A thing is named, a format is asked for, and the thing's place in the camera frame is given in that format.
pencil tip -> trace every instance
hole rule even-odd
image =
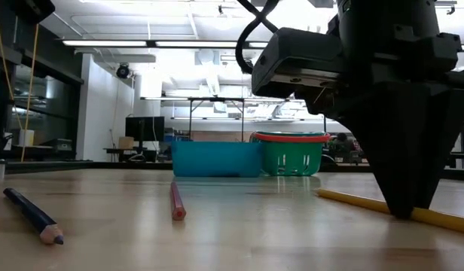
[[[58,244],[58,245],[64,244],[63,236],[57,236],[57,237],[55,237],[55,238],[54,238],[54,243],[55,243],[55,244]]]

yellow rope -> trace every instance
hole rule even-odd
[[[23,129],[23,126],[21,126],[20,116],[18,115],[16,105],[14,104],[13,88],[11,87],[11,81],[9,80],[8,66],[6,65],[6,58],[5,58],[5,49],[3,48],[3,40],[1,37],[1,29],[0,29],[0,50],[1,50],[2,60],[3,60],[3,66],[5,67],[6,82],[8,83],[9,96],[11,98],[11,101],[13,102],[14,112],[16,113],[16,118],[18,119],[18,124],[20,125],[20,129]]]
[[[33,47],[33,58],[31,59],[31,79],[29,80],[28,105],[26,106],[26,122],[24,124],[23,152],[21,153],[21,163],[24,161],[24,152],[26,149],[26,136],[28,132],[29,104],[31,102],[31,92],[33,90],[33,75],[35,74],[36,47],[38,46],[39,24],[36,24],[35,43]]]

teal plastic bin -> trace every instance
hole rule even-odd
[[[262,144],[245,142],[172,142],[177,177],[241,177],[261,174]]]
[[[262,170],[272,176],[311,176],[321,166],[322,145],[329,135],[323,132],[256,132],[251,142],[263,147]]]

green basket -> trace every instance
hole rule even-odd
[[[253,142],[263,143],[262,170],[271,176],[311,176],[319,171],[321,166],[322,143],[325,142],[272,142],[257,139],[257,134],[271,136],[297,136],[324,138],[325,134],[284,134],[257,132],[252,135]]]

wooden table surface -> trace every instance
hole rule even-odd
[[[382,198],[371,174],[179,178],[187,209],[172,222],[171,171],[85,169],[6,176],[0,271],[464,270],[464,234],[327,199],[325,188]],[[42,245],[2,195],[14,187],[62,227]],[[464,182],[442,181],[432,209],[464,215]]]

